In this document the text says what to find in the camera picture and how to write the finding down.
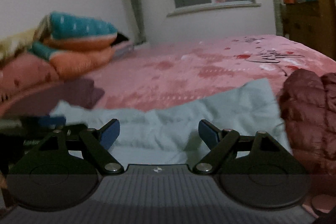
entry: metal screw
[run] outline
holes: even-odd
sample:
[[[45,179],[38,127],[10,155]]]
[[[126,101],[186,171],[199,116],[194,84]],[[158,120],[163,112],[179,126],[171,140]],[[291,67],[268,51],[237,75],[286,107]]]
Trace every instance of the metal screw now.
[[[209,172],[212,169],[212,165],[207,163],[201,163],[196,165],[196,169],[201,172]]]
[[[105,169],[107,171],[117,172],[117,171],[119,171],[121,169],[121,166],[120,166],[120,164],[116,164],[116,163],[110,162],[109,164],[105,165]]]

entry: teal fabric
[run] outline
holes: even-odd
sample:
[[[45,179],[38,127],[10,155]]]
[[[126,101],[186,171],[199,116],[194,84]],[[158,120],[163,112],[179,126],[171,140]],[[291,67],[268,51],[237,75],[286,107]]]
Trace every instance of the teal fabric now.
[[[60,50],[56,50],[54,48],[50,48],[46,45],[43,45],[39,41],[33,42],[31,49],[29,51],[30,53],[33,53],[46,61],[49,61],[54,53],[61,52]]]
[[[267,79],[164,110],[85,110],[59,102],[51,114],[65,115],[68,123],[85,122],[90,128],[101,128],[117,118],[120,136],[109,152],[124,167],[128,164],[184,163],[193,166],[209,152],[198,136],[198,123],[202,119],[220,129],[235,129],[241,135],[267,131],[291,152],[284,122]]]
[[[108,22],[90,17],[52,12],[49,15],[54,39],[94,37],[117,34],[117,29]]]

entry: wooden cabinet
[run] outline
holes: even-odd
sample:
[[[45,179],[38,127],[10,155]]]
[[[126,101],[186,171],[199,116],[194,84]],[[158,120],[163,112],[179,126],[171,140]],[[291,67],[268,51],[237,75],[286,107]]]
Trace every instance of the wooden cabinet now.
[[[335,0],[286,5],[284,26],[289,39],[336,60]]]

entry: maroon puffer jacket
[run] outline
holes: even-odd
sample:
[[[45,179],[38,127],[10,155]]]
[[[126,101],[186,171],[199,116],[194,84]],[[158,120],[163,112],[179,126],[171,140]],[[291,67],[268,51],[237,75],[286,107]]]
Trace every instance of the maroon puffer jacket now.
[[[336,196],[336,73],[296,70],[283,84],[279,105],[294,157],[312,174],[314,192]]]

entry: pink blanket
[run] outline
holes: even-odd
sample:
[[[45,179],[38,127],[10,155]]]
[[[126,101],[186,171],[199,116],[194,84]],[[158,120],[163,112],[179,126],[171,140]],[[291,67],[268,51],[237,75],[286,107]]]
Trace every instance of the pink blanket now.
[[[286,38],[260,35],[141,49],[87,77],[105,90],[96,108],[148,111],[181,105],[260,78],[268,78],[277,94],[298,68],[323,75],[336,71],[336,62]]]

